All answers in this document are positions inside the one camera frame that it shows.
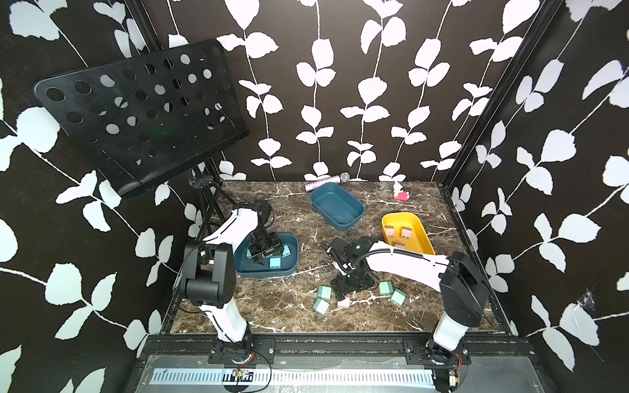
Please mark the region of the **teal storage box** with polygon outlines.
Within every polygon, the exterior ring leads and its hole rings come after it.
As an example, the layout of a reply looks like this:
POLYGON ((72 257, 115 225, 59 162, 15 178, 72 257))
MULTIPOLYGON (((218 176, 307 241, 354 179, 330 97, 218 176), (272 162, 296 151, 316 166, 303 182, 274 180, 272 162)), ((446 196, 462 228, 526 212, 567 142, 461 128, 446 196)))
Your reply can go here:
POLYGON ((249 251, 252 239, 246 237, 234 253, 234 268, 242 278, 276 278, 293 274, 299 260, 299 241, 293 234, 278 235, 283 249, 254 260, 249 251))
POLYGON ((338 231, 348 231, 365 214, 364 205, 336 183, 316 188, 310 199, 313 209, 338 231))

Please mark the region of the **yellow storage box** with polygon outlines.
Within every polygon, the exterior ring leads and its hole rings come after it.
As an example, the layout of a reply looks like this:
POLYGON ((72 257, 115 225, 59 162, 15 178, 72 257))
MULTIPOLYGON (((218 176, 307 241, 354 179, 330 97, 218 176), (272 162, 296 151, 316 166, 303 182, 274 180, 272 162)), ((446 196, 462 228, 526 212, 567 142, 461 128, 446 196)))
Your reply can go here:
POLYGON ((419 217, 409 212, 389 213, 382 218, 384 242, 411 252, 434 255, 435 250, 419 217))

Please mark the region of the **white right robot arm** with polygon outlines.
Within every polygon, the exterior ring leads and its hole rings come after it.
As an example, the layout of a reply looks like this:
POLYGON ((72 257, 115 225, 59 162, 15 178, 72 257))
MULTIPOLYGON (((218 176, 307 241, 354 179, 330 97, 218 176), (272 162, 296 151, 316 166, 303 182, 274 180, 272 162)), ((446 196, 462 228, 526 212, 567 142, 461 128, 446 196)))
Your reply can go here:
POLYGON ((470 328, 484 318, 490 288, 484 274, 461 252, 429 255, 388 245, 374 237, 346 242, 339 237, 326 247, 340 274, 331 281, 338 301, 380 285, 378 273, 389 273, 430 287, 441 294, 444 313, 427 343, 432 357, 454 355, 470 328))

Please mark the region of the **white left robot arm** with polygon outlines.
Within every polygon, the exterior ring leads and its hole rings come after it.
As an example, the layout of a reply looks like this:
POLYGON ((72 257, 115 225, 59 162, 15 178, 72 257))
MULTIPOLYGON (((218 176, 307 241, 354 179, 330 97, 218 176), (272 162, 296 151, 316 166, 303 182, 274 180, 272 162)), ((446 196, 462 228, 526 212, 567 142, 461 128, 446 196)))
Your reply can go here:
POLYGON ((284 245, 278 234, 268 230, 273 214, 268 201, 239 203, 215 232, 187 246, 178 277, 180 294, 208 317, 218 339, 231 346, 249 348, 249 324, 234 300, 236 269, 234 252, 246 238, 252 239, 248 253, 263 264, 282 257, 284 245))

